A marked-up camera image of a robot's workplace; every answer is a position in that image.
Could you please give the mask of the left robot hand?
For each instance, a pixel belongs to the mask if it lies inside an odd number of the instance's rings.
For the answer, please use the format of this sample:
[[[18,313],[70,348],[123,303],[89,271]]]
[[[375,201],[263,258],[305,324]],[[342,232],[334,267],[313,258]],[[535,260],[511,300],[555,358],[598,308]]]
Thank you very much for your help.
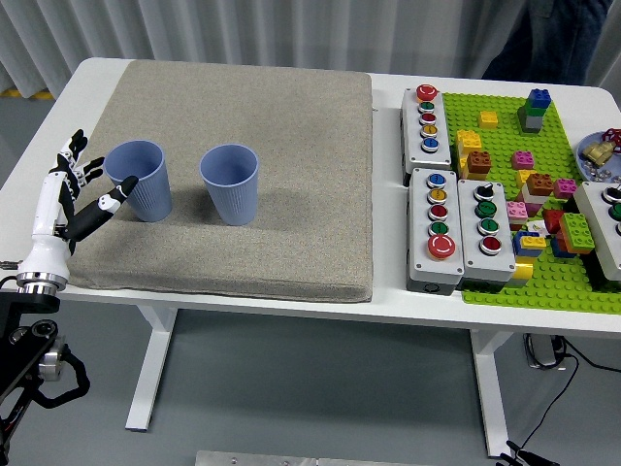
[[[102,157],[79,163],[87,142],[79,129],[57,153],[44,178],[35,211],[32,249],[17,268],[16,283],[21,293],[53,295],[63,290],[70,278],[67,260],[76,243],[111,219],[138,183],[137,177],[129,176],[76,212],[75,202],[82,188],[103,175]]]

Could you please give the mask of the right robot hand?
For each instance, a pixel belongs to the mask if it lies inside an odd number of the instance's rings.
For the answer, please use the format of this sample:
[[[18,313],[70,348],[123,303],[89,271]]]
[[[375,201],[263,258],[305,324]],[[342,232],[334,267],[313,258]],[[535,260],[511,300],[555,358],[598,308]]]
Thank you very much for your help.
[[[507,446],[512,451],[513,455],[501,453],[501,461],[497,462],[497,465],[512,465],[512,466],[559,466],[558,462],[544,458],[536,453],[524,450],[511,440],[507,440]]]

